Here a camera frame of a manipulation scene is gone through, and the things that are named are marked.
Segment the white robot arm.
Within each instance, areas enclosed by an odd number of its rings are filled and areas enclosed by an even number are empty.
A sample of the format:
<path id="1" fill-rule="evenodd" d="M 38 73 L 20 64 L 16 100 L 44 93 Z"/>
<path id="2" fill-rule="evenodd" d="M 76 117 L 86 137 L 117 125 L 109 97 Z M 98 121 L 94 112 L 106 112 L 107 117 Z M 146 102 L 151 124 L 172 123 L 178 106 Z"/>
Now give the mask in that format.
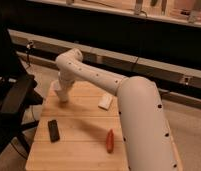
<path id="1" fill-rule="evenodd" d="M 77 77 L 116 96 L 129 170 L 180 171 L 156 84 L 145 77 L 127 77 L 92 67 L 82 60 L 78 49 L 56 57 L 59 99 L 68 99 Z"/>

